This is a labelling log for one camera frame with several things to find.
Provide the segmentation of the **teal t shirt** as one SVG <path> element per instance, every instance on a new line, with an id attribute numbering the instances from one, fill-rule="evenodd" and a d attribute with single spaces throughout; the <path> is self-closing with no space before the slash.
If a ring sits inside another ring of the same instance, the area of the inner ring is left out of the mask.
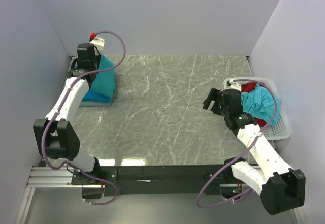
<path id="1" fill-rule="evenodd" d="M 109 99 L 113 97 L 115 90 L 115 69 L 112 69 L 113 66 L 114 63 L 109 61 L 105 56 L 102 56 L 99 69 L 104 70 L 110 68 L 110 70 L 99 72 L 96 75 L 96 79 L 90 88 L 91 91 Z"/>

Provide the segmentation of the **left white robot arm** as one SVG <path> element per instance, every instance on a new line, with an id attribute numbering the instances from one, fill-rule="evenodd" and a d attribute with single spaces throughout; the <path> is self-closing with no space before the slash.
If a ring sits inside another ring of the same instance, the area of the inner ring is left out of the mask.
<path id="1" fill-rule="evenodd" d="M 100 56 L 92 43 L 82 43 L 77 47 L 77 58 L 72 62 L 67 73 L 63 91 L 55 106 L 44 119 L 37 119 L 33 130 L 38 151 L 52 169 L 50 161 L 61 160 L 76 171 L 83 173 L 89 184 L 101 180 L 101 167 L 97 158 L 80 149 L 80 141 L 73 129 L 72 121 L 77 109 L 96 79 L 95 71 L 99 68 Z"/>

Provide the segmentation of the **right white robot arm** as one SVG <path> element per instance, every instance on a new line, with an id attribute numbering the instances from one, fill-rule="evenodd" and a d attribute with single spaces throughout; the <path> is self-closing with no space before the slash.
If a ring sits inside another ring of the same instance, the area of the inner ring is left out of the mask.
<path id="1" fill-rule="evenodd" d="M 225 124 L 246 146 L 259 168 L 255 169 L 241 156 L 225 163 L 208 181 L 222 176 L 225 181 L 237 180 L 259 194 L 264 209 L 275 215 L 302 207 L 305 203 L 306 177 L 302 170 L 294 170 L 286 163 L 262 134 L 256 120 L 243 111 L 241 93 L 229 88 L 212 88 L 203 102 L 203 108 L 224 118 Z"/>

